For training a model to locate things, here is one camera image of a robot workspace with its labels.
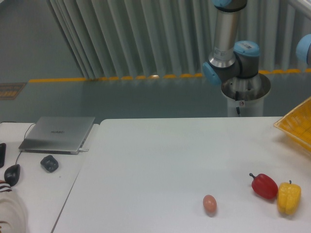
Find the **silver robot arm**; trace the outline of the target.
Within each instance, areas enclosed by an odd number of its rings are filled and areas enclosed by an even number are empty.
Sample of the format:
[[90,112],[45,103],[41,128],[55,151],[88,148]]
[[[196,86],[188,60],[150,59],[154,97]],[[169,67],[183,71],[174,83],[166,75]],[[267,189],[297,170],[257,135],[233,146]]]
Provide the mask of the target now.
[[217,11],[212,51],[203,74],[215,85],[250,78],[260,69],[287,70],[294,61],[311,66],[309,0],[214,0]]

